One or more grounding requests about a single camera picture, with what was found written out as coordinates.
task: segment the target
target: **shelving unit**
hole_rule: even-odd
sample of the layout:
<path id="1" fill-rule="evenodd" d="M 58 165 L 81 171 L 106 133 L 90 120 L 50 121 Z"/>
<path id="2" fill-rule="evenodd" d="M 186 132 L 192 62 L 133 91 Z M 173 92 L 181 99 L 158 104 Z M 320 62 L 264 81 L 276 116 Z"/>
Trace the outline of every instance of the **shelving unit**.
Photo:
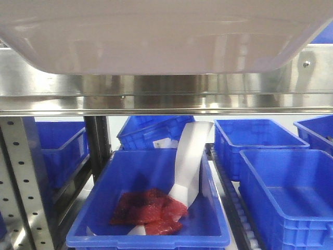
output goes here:
<path id="1" fill-rule="evenodd" d="M 5 220 L 13 248 L 62 248 L 84 200 L 82 188 L 91 174 L 98 178 L 110 157 L 105 116 L 332 113 L 332 55 L 333 45 L 309 45 L 268 73 L 67 76 L 41 72 L 0 48 L 0 194 L 6 194 L 0 210 L 12 211 Z M 45 181 L 33 116 L 85 117 L 90 156 L 57 192 Z M 233 228 L 227 250 L 260 249 L 255 229 L 247 231 L 250 219 L 244 226 L 246 211 L 238 211 L 231 182 L 223 176 L 217 181 Z"/>

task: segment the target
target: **blue bin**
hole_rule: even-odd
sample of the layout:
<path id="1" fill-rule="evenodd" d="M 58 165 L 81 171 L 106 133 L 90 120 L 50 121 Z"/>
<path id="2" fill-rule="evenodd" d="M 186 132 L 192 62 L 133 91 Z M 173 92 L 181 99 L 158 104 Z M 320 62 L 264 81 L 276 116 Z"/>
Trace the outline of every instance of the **blue bin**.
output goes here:
<path id="1" fill-rule="evenodd" d="M 193 116 L 130 116 L 117 135 L 125 150 L 158 148 L 159 140 L 179 141 Z"/>
<path id="2" fill-rule="evenodd" d="M 5 225 L 4 219 L 2 218 L 1 212 L 0 212 L 0 241 L 5 236 L 6 233 L 7 233 L 6 225 Z"/>
<path id="3" fill-rule="evenodd" d="M 36 122 L 51 188 L 58 189 L 88 155 L 84 122 Z"/>
<path id="4" fill-rule="evenodd" d="M 240 193 L 269 250 L 332 250 L 333 157 L 244 150 Z"/>
<path id="5" fill-rule="evenodd" d="M 333 155 L 333 115 L 319 116 L 293 123 L 298 130 L 298 136 L 310 144 L 311 149 L 324 150 Z"/>
<path id="6" fill-rule="evenodd" d="M 333 22 L 330 23 L 311 43 L 333 43 Z"/>
<path id="7" fill-rule="evenodd" d="M 233 181 L 239 180 L 243 149 L 309 148 L 308 143 L 271 119 L 215 120 L 215 143 L 222 167 Z"/>
<path id="8" fill-rule="evenodd" d="M 230 242 L 212 173 L 203 156 L 200 192 L 180 219 L 175 235 L 127 235 L 133 226 L 111 226 L 109 220 L 122 193 L 159 188 L 168 193 L 174 183 L 175 149 L 117 151 L 108 163 L 67 235 L 67 246 L 79 250 L 211 249 Z M 87 235 L 87 227 L 96 235 Z"/>

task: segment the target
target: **bolt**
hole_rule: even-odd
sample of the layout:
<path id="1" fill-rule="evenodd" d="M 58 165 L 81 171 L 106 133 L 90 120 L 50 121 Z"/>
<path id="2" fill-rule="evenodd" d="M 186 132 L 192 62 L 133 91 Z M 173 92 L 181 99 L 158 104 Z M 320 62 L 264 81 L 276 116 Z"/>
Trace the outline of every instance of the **bolt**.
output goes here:
<path id="1" fill-rule="evenodd" d="M 307 66 L 310 66 L 311 65 L 311 62 L 310 61 L 305 61 L 303 63 L 303 67 L 306 68 Z"/>

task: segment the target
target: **raw meat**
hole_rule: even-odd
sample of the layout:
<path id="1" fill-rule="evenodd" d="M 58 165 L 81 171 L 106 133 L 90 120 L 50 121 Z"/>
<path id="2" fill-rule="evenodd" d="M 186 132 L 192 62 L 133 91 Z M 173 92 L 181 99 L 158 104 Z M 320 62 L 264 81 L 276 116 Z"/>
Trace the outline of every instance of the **raw meat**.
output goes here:
<path id="1" fill-rule="evenodd" d="M 145 225 L 146 234 L 166 235 L 182 228 L 178 220 L 187 207 L 159 189 L 124 193 L 110 220 L 111 225 Z"/>
<path id="2" fill-rule="evenodd" d="M 147 235 L 170 235 L 182 227 L 180 222 L 173 220 L 158 220 L 145 225 Z"/>
<path id="3" fill-rule="evenodd" d="M 187 215 L 187 207 L 175 199 L 167 196 L 162 209 L 162 219 L 171 218 L 173 221 L 179 221 L 182 216 Z"/>
<path id="4" fill-rule="evenodd" d="M 165 198 L 150 197 L 147 203 L 141 206 L 133 206 L 127 215 L 127 223 L 143 225 L 161 219 L 162 206 Z"/>

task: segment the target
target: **metal shelf rail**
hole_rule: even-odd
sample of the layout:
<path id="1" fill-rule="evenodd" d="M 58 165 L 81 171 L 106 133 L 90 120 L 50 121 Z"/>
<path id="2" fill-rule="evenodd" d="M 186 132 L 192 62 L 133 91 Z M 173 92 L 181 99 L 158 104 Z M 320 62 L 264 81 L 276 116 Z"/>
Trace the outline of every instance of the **metal shelf rail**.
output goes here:
<path id="1" fill-rule="evenodd" d="M 333 45 L 308 45 L 272 72 L 68 76 L 0 48 L 0 116 L 331 113 Z"/>

